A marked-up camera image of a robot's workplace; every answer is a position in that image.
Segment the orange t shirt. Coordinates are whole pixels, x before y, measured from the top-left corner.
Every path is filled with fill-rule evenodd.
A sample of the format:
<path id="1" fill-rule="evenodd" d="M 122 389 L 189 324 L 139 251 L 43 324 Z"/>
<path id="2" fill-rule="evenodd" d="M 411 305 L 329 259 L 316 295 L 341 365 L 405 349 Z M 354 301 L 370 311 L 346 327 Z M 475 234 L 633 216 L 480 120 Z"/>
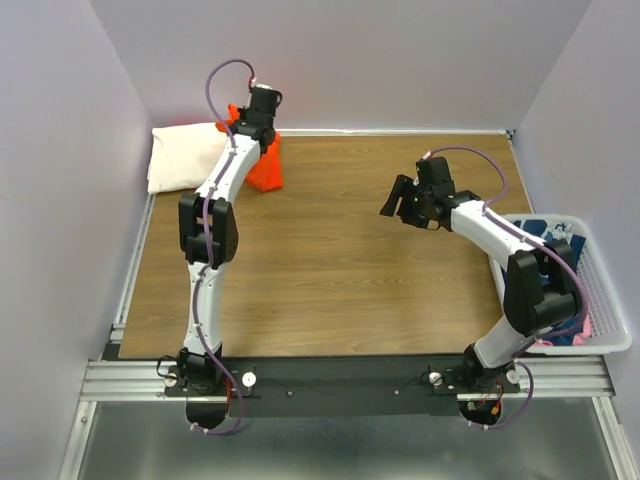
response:
<path id="1" fill-rule="evenodd" d="M 251 187 L 261 192 L 271 192 L 284 186 L 280 147 L 281 135 L 276 132 L 274 141 L 247 174 L 245 181 Z"/>

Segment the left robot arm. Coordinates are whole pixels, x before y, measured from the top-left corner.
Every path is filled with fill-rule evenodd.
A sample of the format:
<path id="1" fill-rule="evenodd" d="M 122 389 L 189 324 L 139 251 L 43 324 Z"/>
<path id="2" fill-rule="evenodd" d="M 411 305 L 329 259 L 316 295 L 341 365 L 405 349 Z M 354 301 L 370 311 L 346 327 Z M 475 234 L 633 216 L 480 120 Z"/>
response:
<path id="1" fill-rule="evenodd" d="M 280 91 L 257 84 L 248 105 L 220 122 L 228 129 L 222 157 L 195 192 L 178 202 L 179 243 L 190 276 L 189 324 L 177 359 L 178 375 L 201 395 L 214 393 L 227 378 L 219 358 L 224 276 L 239 246 L 234 201 L 247 183 L 260 192 L 284 186 L 280 135 L 274 127 Z"/>

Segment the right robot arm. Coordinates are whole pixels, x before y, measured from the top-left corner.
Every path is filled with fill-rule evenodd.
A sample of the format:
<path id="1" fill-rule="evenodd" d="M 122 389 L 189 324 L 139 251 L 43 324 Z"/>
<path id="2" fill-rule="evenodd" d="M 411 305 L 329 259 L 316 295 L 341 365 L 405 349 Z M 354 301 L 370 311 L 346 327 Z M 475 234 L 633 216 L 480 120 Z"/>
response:
<path id="1" fill-rule="evenodd" d="M 463 236 L 506 275 L 501 318 L 466 348 L 456 371 L 467 389 L 485 390 L 541 336 L 566 323 L 583 325 L 587 294 L 569 243 L 536 237 L 497 214 L 490 201 L 458 190 L 446 158 L 428 152 L 414 177 L 398 175 L 380 213 L 420 229 L 436 223 Z"/>

